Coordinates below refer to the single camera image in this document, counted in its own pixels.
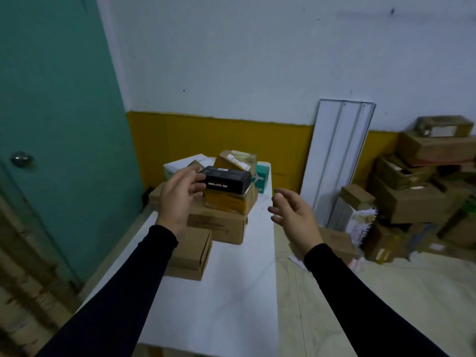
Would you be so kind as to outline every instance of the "person's left hand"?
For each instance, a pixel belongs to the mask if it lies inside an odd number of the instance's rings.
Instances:
[[[170,230],[180,241],[187,226],[188,213],[191,202],[203,196],[206,188],[205,174],[197,173],[198,165],[179,170],[162,187],[160,193],[160,210],[155,224]]]

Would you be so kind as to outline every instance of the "yellow wall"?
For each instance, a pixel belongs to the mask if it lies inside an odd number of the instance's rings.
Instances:
[[[234,149],[256,153],[272,165],[273,186],[300,191],[313,126],[194,116],[127,113],[144,188],[165,180],[165,163],[195,154]],[[373,160],[395,148],[397,133],[370,131],[354,175],[366,184]]]

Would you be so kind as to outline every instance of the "white wall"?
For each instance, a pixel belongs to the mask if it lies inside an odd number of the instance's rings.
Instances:
[[[342,98],[377,103],[371,129],[476,121],[476,0],[98,3],[132,110],[313,124]]]

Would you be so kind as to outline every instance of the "hand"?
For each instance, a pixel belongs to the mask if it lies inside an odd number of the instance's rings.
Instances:
[[[200,167],[192,165],[179,170],[162,187],[160,209],[155,224],[170,230],[177,238],[182,237],[187,226],[190,204],[203,196],[205,174],[197,173]]]
[[[323,243],[314,212],[298,193],[283,188],[276,188],[275,192],[273,206],[268,207],[274,214],[271,220],[283,227],[291,244],[304,257],[314,246]]]

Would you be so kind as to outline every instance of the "black box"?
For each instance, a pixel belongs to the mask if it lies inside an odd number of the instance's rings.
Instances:
[[[206,175],[204,183],[207,189],[245,194],[251,185],[251,173],[245,170],[206,167],[200,173]]]

